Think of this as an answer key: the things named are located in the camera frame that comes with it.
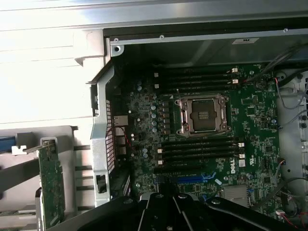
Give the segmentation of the silver chipset heatsink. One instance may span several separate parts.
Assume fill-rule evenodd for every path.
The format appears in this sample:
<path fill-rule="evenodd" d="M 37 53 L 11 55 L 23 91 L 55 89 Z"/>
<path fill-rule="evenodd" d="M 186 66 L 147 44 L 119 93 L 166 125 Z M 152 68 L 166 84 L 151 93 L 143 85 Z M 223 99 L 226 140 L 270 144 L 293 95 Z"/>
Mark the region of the silver chipset heatsink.
<path fill-rule="evenodd" d="M 244 207 L 249 207 L 246 185 L 233 185 L 223 188 L 223 198 Z"/>

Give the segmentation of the green Dell motherboard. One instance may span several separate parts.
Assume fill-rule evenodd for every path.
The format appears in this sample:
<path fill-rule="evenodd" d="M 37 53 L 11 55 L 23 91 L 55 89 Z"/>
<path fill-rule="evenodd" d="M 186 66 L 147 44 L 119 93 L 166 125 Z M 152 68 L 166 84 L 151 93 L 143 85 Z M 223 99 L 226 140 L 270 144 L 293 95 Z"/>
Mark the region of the green Dell motherboard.
<path fill-rule="evenodd" d="M 139 197 L 144 193 L 158 192 L 158 185 L 169 177 L 210 174 L 216 176 L 207 183 L 177 184 L 181 193 L 191 193 L 204 201 L 210 197 L 222 197 L 223 188 L 246 185 L 249 207 L 255 206 L 275 187 L 277 160 L 280 156 L 278 115 L 275 83 L 272 74 L 266 74 L 256 82 L 246 80 L 258 74 L 261 66 L 227 65 L 203 67 L 207 69 L 229 69 L 237 67 L 239 84 L 237 89 L 219 92 L 161 94 L 154 88 L 153 73 L 134 71 L 126 73 L 123 81 L 112 95 L 114 116 L 128 116 L 126 127 L 127 154 L 118 156 L 119 166 L 128 165 L 131 176 L 131 192 Z M 230 98 L 227 103 L 228 125 L 232 130 L 221 135 L 186 138 L 176 134 L 180 117 L 174 101 L 179 97 L 222 94 Z M 174 163 L 158 165 L 162 156 L 158 145 L 166 141 L 183 139 L 207 139 L 215 137 L 239 137 L 243 141 L 245 158 L 220 158 L 202 163 Z M 203 165 L 199 170 L 154 174 L 155 167 Z"/>

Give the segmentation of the green graphics card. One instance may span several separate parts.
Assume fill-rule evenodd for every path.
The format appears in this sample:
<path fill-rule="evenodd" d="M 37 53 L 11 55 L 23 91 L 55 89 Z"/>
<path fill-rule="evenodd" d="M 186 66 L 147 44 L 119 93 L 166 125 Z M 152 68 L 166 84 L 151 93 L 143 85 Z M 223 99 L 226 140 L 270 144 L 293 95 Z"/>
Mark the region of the green graphics card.
<path fill-rule="evenodd" d="M 43 141 L 37 157 L 40 169 L 41 230 L 45 231 L 64 219 L 63 169 L 54 140 Z"/>

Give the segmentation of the white case label sticker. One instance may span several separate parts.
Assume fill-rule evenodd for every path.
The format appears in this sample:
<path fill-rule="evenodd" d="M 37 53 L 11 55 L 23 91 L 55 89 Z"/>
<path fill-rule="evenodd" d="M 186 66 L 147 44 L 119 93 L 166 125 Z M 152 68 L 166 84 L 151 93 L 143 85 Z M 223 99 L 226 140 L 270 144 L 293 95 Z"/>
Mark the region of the white case label sticker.
<path fill-rule="evenodd" d="M 254 44 L 259 38 L 238 38 L 233 41 L 232 45 Z"/>

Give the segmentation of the black expansion slot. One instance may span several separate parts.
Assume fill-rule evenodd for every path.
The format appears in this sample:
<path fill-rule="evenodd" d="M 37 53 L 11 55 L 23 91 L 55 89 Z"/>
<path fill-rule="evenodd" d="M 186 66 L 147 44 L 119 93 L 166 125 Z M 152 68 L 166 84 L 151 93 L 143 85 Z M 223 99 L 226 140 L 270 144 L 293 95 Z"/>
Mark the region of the black expansion slot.
<path fill-rule="evenodd" d="M 199 170 L 199 169 L 202 169 L 203 167 L 204 167 L 203 165 L 162 166 L 162 167 L 155 167 L 154 168 L 154 174 Z"/>

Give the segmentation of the grey metal parts rack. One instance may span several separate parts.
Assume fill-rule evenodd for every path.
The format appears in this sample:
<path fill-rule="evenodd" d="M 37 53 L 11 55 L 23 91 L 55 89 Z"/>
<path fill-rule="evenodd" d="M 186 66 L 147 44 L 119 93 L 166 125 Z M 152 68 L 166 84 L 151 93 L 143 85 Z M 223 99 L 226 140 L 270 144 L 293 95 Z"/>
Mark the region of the grey metal parts rack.
<path fill-rule="evenodd" d="M 40 223 L 41 140 L 57 144 L 63 168 L 65 219 L 94 208 L 88 127 L 53 126 L 0 129 L 0 230 L 37 231 Z"/>

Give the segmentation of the silver rear port block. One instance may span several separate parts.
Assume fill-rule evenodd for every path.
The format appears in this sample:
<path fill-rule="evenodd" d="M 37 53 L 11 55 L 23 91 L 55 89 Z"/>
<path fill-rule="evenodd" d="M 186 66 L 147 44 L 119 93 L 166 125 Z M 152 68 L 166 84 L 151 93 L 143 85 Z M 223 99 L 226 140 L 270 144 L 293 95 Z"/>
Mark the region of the silver rear port block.
<path fill-rule="evenodd" d="M 118 156 L 124 156 L 127 154 L 127 136 L 126 127 L 128 126 L 127 115 L 116 115 L 114 116 L 114 127 L 115 127 L 115 146 Z"/>

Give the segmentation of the blue expansion slot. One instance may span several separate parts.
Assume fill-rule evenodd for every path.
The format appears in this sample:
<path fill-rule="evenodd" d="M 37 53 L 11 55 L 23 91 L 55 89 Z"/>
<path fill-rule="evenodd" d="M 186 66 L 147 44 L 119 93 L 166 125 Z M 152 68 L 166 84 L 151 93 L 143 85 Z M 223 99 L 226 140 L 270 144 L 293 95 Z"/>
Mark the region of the blue expansion slot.
<path fill-rule="evenodd" d="M 169 183 L 169 184 L 207 183 L 209 180 L 213 179 L 215 176 L 216 176 L 215 171 L 213 171 L 210 174 L 201 173 L 199 175 L 175 176 L 175 177 L 169 177 L 166 180 L 166 183 Z"/>

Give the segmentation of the open grey PC case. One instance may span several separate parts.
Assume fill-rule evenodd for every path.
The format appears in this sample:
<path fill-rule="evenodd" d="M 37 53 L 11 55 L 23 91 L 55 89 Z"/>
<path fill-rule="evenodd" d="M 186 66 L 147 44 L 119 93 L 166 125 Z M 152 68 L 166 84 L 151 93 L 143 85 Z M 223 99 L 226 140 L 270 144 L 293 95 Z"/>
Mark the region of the open grey PC case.
<path fill-rule="evenodd" d="M 111 98 L 126 73 L 257 64 L 260 72 L 246 82 L 272 74 L 280 156 L 274 189 L 248 208 L 308 230 L 308 12 L 288 18 L 108 28 L 103 38 L 108 61 L 90 82 L 95 203 L 103 214 L 154 193 L 132 194 L 129 166 L 119 166 L 114 147 Z M 259 40 L 232 45 L 242 38 Z"/>

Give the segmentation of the metal CPU socket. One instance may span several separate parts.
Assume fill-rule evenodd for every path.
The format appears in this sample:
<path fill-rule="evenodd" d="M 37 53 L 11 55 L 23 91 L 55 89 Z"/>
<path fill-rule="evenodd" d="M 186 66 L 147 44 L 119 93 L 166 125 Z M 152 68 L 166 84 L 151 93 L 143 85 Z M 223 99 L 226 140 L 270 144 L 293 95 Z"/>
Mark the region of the metal CPU socket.
<path fill-rule="evenodd" d="M 174 104 L 180 117 L 176 134 L 191 138 L 221 135 L 232 130 L 228 125 L 228 96 L 216 93 L 179 97 Z"/>

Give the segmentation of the black RAM slot white clips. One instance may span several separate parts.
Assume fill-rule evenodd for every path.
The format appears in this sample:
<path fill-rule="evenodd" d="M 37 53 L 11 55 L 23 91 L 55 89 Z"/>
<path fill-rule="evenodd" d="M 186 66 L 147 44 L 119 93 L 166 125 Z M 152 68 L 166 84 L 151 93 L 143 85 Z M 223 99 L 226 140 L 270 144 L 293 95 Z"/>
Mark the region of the black RAM slot white clips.
<path fill-rule="evenodd" d="M 197 145 L 178 145 L 171 146 L 166 148 L 157 148 L 157 153 L 168 153 L 168 152 L 176 152 L 176 151 L 212 151 L 212 150 L 225 150 L 225 149 L 239 149 L 243 148 L 241 146 L 243 143 L 225 143 L 225 144 L 197 144 Z"/>
<path fill-rule="evenodd" d="M 154 78 L 162 77 L 164 75 L 226 75 L 237 73 L 239 69 L 232 67 L 229 69 L 207 69 L 207 68 L 175 68 L 162 69 L 153 73 Z"/>
<path fill-rule="evenodd" d="M 162 89 L 162 88 L 199 88 L 199 87 L 223 87 L 229 86 L 232 84 L 239 84 L 239 79 L 231 79 L 231 80 L 205 80 L 205 81 L 182 81 L 182 82 L 163 82 L 163 83 L 155 83 L 155 89 Z"/>
<path fill-rule="evenodd" d="M 202 163 L 212 159 L 226 159 L 226 158 L 245 158 L 245 154 L 240 153 L 213 153 L 213 154 L 190 154 L 177 156 L 164 156 L 157 160 L 158 165 L 174 164 L 174 163 Z"/>

